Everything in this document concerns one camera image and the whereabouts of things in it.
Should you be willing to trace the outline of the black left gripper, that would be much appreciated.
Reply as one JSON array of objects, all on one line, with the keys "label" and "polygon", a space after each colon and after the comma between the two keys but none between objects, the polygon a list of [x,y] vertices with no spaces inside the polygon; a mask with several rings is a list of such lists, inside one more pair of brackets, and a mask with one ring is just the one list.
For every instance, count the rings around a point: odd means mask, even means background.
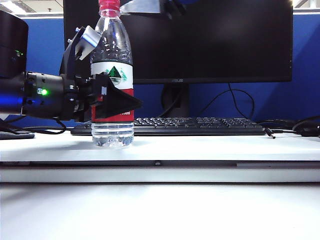
[{"label": "black left gripper", "polygon": [[103,121],[142,106],[141,100],[116,88],[107,74],[94,74],[92,78],[60,76],[63,80],[61,121]]}]

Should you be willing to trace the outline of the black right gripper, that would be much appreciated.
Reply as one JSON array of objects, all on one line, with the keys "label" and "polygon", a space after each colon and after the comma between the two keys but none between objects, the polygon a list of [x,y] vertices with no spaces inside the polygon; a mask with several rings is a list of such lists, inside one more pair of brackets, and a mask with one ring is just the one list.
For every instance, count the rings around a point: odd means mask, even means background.
[{"label": "black right gripper", "polygon": [[173,20],[186,14],[186,6],[179,0],[130,0],[120,7],[122,15],[161,14]]}]

